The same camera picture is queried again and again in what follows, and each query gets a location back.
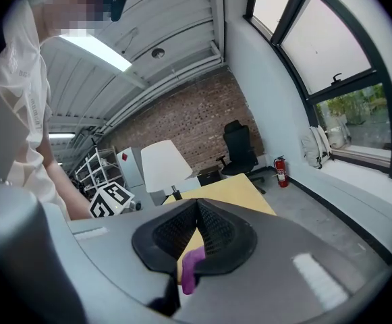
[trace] person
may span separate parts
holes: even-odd
[[[0,95],[29,128],[7,181],[31,191],[42,203],[57,205],[67,220],[90,218],[90,203],[53,156],[47,127],[51,91],[40,47],[70,29],[85,28],[101,8],[103,0],[51,0],[34,6],[20,1],[3,23]]]

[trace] window sill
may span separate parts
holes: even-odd
[[[333,150],[335,159],[389,173],[391,151],[379,148],[350,145]]]
[[[329,160],[320,172],[355,186],[392,205],[392,179],[375,169]]]

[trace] white lamp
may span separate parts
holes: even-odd
[[[192,174],[191,167],[171,140],[164,140],[142,149],[142,166],[146,191],[173,188],[176,199],[182,199],[175,185]]]

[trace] window frame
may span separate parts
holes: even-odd
[[[314,94],[308,94],[306,85],[304,84],[302,78],[300,77],[297,69],[295,68],[291,59],[286,55],[285,51],[281,48],[281,43],[284,41],[287,33],[290,31],[296,18],[299,16],[306,0],[289,0],[281,19],[275,29],[275,32],[271,34],[271,31],[267,29],[261,23],[257,17],[254,16],[254,6],[256,0],[247,0],[246,14],[244,19],[248,21],[268,42],[272,47],[274,52],[277,54],[286,70],[288,71],[291,79],[293,80],[302,103],[305,107],[306,114],[308,116],[308,121],[311,126],[318,125],[318,119],[316,116],[315,107],[319,102],[326,101],[328,99],[333,99],[335,97],[343,96],[349,94],[353,91],[360,90],[375,84],[381,83],[383,85],[383,90],[385,93],[385,98],[387,101],[387,111],[389,116],[389,123],[391,126],[391,158],[387,159],[377,159],[366,158],[362,155],[344,155],[341,151],[333,151],[334,157],[346,161],[349,163],[363,165],[365,167],[377,169],[383,171],[392,178],[392,81],[387,71],[386,65],[373,43],[372,39],[365,31],[364,27],[359,23],[359,21],[354,17],[354,15],[349,11],[349,9],[342,4],[339,0],[321,0],[326,4],[332,12],[347,26],[349,31],[355,37],[359,45],[361,46],[364,54],[366,55],[371,68],[360,72],[352,77],[346,78],[345,80],[338,81],[337,83],[315,92]]]

